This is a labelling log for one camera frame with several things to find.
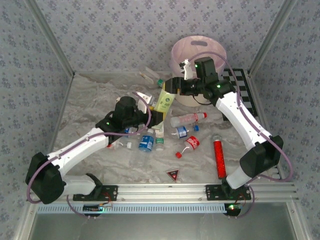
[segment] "wall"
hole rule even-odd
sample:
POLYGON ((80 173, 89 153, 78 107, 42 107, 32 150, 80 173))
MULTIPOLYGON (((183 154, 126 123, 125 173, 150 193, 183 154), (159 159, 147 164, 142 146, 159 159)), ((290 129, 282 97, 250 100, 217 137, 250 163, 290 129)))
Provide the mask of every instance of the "wall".
POLYGON ((0 2, 0 239, 13 237, 31 157, 48 151, 70 78, 20 0, 0 2))
POLYGON ((319 1, 298 1, 254 78, 270 128, 284 138, 314 239, 320 239, 319 23, 319 1))
POLYGON ((247 69, 283 0, 37 0, 76 71, 167 70, 175 42, 205 35, 247 69))

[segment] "checkerboard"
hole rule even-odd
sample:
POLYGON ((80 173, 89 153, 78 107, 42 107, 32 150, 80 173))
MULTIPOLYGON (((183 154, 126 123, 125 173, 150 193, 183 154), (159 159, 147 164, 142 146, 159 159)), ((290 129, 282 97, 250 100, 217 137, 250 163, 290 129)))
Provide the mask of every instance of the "checkerboard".
MULTIPOLYGON (((257 117, 258 116, 257 109, 255 106, 254 99, 251 95, 244 70, 241 68, 235 68, 235 69, 233 69, 233 71, 235 73, 236 79, 239 84, 240 96, 241 96, 241 100, 242 100, 244 106, 248 109, 248 111, 254 117, 257 117)), ((226 80, 230 81, 231 84, 234 86, 234 88, 237 89, 236 81, 234 80, 234 77, 232 76, 231 71, 229 69, 225 69, 224 72, 222 73, 222 75, 219 76, 219 80, 222 80, 222 79, 226 79, 226 80)))

